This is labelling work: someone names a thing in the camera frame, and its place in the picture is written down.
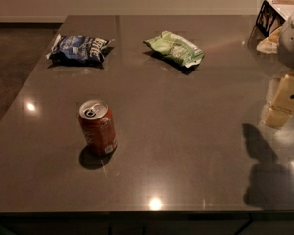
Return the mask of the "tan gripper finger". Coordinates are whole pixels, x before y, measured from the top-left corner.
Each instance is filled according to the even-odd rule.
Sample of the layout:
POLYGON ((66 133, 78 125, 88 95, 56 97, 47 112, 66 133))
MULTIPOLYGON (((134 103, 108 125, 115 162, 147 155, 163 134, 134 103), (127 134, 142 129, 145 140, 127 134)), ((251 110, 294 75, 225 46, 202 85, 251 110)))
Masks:
POLYGON ((292 115, 275 108, 269 108, 265 114, 264 124, 271 128, 280 129, 287 121, 292 118, 292 115))

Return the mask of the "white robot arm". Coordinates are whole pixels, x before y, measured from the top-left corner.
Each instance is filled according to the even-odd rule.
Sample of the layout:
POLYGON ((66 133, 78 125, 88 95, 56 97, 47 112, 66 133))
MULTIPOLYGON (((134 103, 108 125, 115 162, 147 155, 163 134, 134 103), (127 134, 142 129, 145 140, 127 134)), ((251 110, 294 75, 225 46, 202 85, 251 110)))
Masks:
POLYGON ((294 115, 294 13, 282 26, 278 48, 279 60, 293 71, 279 80, 263 123, 280 129, 294 115))

